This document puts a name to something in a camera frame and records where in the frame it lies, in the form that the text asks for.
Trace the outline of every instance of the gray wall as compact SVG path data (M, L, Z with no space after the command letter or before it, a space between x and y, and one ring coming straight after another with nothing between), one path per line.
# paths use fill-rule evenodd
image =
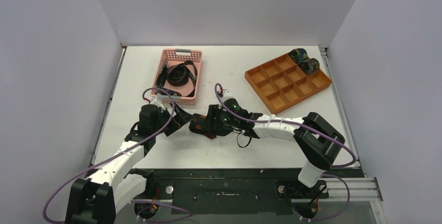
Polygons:
M120 55L97 0L0 0L1 223L45 223L88 165Z
M354 0L99 0L123 45L328 46Z
M442 0L356 0L329 49L389 224L441 223Z

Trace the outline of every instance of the orange tray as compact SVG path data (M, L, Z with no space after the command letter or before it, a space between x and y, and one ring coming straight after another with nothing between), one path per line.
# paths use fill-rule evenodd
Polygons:
M322 70L306 76L288 54L246 71L245 79L272 114L302 102L332 83Z

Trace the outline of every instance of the white table surface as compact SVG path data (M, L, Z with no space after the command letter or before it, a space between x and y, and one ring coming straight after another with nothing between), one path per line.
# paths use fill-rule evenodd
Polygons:
M95 151L95 163L113 155L132 125L138 121L145 102L142 92L153 84L155 72L165 48L198 49L203 52L202 70L195 106L183 105L188 113L206 115L209 104L218 104L214 85L219 82L233 93L239 105L249 112L270 115L264 103L244 78L244 73L294 48L305 48L324 69L317 46L130 46L122 62L112 103ZM278 114L280 117L303 117L314 111L345 136L331 87ZM156 138L152 150L136 164L139 168L301 168L306 158L296 142L273 138L253 139L247 148L239 148L236 134L210 140L189 131L188 125L169 136ZM240 136L242 145L247 143ZM342 150L335 165L351 161Z

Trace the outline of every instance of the pink plastic basket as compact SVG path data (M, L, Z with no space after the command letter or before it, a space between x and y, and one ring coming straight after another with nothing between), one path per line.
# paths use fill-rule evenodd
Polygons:
M192 49L173 49L173 48L166 48L163 50L163 53L161 54L161 59L159 60L158 69L156 71L155 80L153 82L153 87L156 87L155 81L158 78L159 74L161 73L161 69L164 66L164 64L167 61L167 66L173 66L180 63L183 63L184 61L191 60L195 64L195 67L197 68L197 83L195 86L195 94L193 97L186 97L186 96L172 96L175 103L177 104L186 104L186 105L195 105L197 103L197 92L198 92L198 83L200 82L200 76L201 76L201 62L203 59L203 52L202 51L195 51ZM191 65L187 65L189 70L192 72L193 75L193 67ZM174 90L182 95L188 95L193 90L193 84L191 81L189 81L186 85L181 87L174 87L171 86L167 81L164 85L166 89ZM157 93L157 91L153 90L152 95L156 95L158 99L162 101L162 103L170 103L170 99L167 95L161 95Z

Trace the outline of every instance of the basket handle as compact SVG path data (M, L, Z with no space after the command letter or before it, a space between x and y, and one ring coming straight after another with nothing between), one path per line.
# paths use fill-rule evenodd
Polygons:
M180 56L191 56L192 50L184 48L176 48L175 53Z
M161 95L161 94L159 94L159 93L157 94L157 97L158 97L158 99L160 99L161 101L162 101L163 99L170 99L169 96L167 96L167 95ZM174 96L174 95L172 95L171 97L172 97L173 100L180 100L180 99L181 99L181 96Z
M190 53L190 52L192 52L192 50L191 49L185 49L185 48L176 48L175 52Z

